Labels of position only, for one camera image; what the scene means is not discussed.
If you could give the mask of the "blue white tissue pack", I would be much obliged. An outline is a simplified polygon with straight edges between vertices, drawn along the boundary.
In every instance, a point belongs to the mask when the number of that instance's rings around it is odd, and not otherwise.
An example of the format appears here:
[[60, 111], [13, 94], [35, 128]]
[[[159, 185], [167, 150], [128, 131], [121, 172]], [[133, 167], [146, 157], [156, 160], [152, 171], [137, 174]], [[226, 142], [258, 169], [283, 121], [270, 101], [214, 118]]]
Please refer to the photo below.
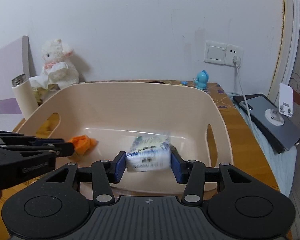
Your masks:
[[128, 172], [165, 170], [171, 165], [170, 143], [154, 147], [130, 148], [126, 153]]

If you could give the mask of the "orange crumpled object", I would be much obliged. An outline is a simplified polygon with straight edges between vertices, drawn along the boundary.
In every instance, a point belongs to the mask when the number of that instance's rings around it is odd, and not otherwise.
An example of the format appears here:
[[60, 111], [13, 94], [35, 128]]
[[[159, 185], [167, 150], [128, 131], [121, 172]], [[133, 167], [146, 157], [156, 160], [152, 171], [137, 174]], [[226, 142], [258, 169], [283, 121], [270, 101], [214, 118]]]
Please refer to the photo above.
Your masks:
[[89, 150], [92, 150], [98, 145], [97, 140], [90, 138], [87, 135], [72, 137], [68, 142], [73, 144], [75, 152], [79, 156], [85, 155]]

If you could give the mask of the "beige plastic storage basket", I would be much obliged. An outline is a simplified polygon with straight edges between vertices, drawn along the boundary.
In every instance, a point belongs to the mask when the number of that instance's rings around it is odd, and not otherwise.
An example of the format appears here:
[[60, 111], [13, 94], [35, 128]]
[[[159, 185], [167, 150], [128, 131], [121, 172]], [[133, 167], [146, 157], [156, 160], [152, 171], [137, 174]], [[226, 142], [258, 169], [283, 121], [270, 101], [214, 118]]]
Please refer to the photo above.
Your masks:
[[23, 123], [19, 132], [35, 135], [53, 113], [59, 124], [52, 138], [86, 135], [98, 144], [77, 159], [88, 167], [127, 152], [134, 139], [166, 135], [184, 160], [211, 166], [207, 131], [213, 132], [217, 163], [232, 163], [225, 122], [209, 94], [191, 87], [139, 82], [82, 83], [60, 90]]

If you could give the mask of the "green plastic bag packet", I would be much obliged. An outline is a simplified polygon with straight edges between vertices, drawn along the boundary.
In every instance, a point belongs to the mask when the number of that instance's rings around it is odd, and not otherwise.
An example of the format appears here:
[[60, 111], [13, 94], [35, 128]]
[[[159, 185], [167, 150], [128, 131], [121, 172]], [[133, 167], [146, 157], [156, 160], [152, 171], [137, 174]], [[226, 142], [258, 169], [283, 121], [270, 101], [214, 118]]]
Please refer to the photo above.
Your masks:
[[170, 138], [168, 136], [148, 134], [135, 138], [132, 148], [154, 147], [169, 143]]

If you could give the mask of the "cream thermos bottle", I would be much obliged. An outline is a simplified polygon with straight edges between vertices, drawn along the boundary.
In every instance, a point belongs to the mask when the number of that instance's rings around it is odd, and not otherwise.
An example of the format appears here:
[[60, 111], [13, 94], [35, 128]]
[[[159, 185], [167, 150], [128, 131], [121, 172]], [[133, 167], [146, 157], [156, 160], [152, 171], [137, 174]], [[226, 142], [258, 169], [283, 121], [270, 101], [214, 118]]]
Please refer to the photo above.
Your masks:
[[12, 80], [12, 90], [18, 106], [27, 120], [38, 108], [38, 103], [26, 74], [21, 74]]

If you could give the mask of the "gold tissue box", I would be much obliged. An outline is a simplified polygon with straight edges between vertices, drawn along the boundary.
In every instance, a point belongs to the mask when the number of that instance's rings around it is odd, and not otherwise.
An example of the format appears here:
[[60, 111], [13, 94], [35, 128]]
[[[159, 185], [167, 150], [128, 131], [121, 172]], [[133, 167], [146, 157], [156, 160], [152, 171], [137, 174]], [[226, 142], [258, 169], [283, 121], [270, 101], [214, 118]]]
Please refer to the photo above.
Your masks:
[[49, 79], [45, 75], [33, 76], [29, 78], [29, 81], [39, 106], [55, 92], [59, 91], [59, 86], [49, 84]]

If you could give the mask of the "lilac headboard panel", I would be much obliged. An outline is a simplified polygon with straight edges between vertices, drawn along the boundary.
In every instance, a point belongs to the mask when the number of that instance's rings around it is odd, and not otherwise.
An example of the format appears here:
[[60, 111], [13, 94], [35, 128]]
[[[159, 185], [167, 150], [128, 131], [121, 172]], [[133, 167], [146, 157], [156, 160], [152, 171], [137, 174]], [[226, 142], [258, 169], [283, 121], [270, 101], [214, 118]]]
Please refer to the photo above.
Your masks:
[[20, 74], [30, 75], [27, 36], [0, 49], [0, 131], [12, 131], [23, 118], [12, 91], [12, 79]]

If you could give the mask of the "blue toy figurine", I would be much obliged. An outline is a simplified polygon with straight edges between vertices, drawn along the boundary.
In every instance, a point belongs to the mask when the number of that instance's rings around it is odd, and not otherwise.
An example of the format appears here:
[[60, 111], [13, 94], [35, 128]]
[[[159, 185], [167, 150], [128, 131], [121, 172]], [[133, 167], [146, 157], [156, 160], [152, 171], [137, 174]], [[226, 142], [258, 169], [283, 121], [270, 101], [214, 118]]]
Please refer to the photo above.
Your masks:
[[200, 90], [206, 90], [207, 89], [207, 83], [209, 80], [209, 75], [205, 70], [202, 70], [199, 72], [194, 79], [195, 88]]

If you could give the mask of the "grey laptop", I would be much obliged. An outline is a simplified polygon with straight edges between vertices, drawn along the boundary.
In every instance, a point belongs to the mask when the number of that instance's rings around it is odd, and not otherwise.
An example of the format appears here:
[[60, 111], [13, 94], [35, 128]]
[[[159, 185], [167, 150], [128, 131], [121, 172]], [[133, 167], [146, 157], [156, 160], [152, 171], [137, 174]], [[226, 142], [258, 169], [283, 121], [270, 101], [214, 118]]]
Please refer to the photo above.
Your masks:
[[300, 142], [300, 130], [264, 94], [234, 96], [233, 100], [245, 113], [250, 113], [252, 122], [278, 153]]

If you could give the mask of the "white plush lamb toy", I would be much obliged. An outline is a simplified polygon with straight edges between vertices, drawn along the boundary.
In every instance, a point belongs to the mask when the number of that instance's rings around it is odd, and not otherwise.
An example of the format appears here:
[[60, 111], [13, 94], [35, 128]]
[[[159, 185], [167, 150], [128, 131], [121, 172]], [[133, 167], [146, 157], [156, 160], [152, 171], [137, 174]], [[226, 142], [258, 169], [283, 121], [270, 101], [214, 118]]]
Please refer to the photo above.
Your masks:
[[48, 85], [64, 89], [79, 82], [79, 72], [70, 57], [74, 50], [61, 39], [46, 41], [42, 46], [42, 75]]

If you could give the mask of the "white phone stand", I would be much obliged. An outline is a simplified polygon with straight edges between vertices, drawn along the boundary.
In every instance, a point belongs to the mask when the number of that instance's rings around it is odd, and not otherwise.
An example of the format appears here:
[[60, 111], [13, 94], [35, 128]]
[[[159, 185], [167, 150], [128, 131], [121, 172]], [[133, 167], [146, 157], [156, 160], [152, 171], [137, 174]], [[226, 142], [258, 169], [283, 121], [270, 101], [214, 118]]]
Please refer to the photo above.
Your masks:
[[274, 109], [267, 109], [264, 113], [266, 119], [274, 126], [280, 127], [285, 124], [284, 116], [293, 116], [293, 89], [280, 83], [279, 106]]

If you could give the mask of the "white wall switch socket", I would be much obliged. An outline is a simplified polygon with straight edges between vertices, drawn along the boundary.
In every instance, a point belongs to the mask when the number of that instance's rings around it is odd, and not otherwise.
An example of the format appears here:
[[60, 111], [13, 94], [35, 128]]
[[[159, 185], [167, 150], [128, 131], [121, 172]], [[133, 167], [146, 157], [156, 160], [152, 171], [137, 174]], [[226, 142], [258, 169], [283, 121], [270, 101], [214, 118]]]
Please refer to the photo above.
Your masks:
[[204, 62], [235, 67], [233, 58], [243, 60], [244, 50], [232, 44], [206, 41]]

